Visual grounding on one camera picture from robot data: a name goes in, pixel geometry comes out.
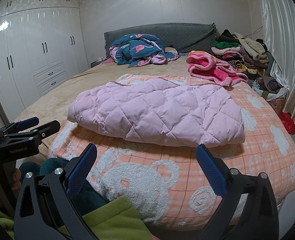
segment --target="gray headboard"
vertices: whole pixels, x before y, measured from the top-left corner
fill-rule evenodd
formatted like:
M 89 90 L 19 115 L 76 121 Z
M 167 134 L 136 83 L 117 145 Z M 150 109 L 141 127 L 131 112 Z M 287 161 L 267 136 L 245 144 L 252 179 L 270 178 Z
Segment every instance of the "gray headboard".
M 202 50 L 213 54 L 216 25 L 197 23 L 159 23 L 135 26 L 104 33 L 105 51 L 109 58 L 109 48 L 118 38 L 133 33 L 153 34 L 160 38 L 165 47 L 173 45 L 177 52 Z

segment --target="white satin curtain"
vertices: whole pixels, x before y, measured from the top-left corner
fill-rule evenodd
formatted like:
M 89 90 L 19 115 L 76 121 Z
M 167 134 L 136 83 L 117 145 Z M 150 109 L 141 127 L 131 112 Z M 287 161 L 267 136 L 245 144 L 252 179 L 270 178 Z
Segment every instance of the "white satin curtain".
M 283 111 L 295 122 L 295 4 L 292 0 L 262 0 L 264 42 L 275 62 L 273 76 L 289 92 Z

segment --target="person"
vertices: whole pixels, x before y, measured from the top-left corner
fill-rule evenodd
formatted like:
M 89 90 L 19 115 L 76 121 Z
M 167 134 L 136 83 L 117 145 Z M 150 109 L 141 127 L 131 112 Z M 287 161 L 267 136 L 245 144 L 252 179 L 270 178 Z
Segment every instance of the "person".
M 52 173 L 56 168 L 64 168 L 67 163 L 67 160 L 58 158 L 49 158 L 42 165 L 34 162 L 22 163 L 20 168 L 12 174 L 12 190 L 19 191 L 21 189 L 24 175 L 30 171 L 36 176 L 46 175 Z M 72 197 L 72 201 L 83 216 L 85 223 L 100 240 L 159 240 L 150 233 L 125 195 L 109 202 L 103 199 L 88 181 L 85 181 L 79 194 Z M 6 214 L 1 200 L 0 224 L 14 239 L 14 221 Z M 68 234 L 64 226 L 60 227 L 59 230 Z

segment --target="wardrobe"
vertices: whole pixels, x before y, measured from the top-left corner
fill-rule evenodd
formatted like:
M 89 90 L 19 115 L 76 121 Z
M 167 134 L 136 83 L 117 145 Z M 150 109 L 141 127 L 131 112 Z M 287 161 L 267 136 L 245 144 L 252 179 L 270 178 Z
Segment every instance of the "wardrobe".
M 88 69 L 78 0 L 1 0 L 0 102 L 10 122 Z

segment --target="drawer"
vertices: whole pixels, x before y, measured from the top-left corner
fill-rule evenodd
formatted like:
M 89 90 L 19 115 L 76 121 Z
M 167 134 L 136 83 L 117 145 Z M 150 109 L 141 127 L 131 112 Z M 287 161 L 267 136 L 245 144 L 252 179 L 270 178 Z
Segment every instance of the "drawer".
M 64 71 L 62 63 L 59 65 L 56 65 L 54 67 L 51 67 L 37 75 L 34 76 L 35 83 L 37 86 L 43 84 L 47 80 L 50 80 L 51 78 L 57 76 L 58 74 L 62 73 Z
M 44 96 L 47 92 L 51 91 L 52 89 L 56 88 L 60 84 L 62 84 L 67 78 L 65 77 L 65 72 L 58 74 L 57 76 L 49 79 L 48 81 L 44 82 L 37 88 L 41 96 Z

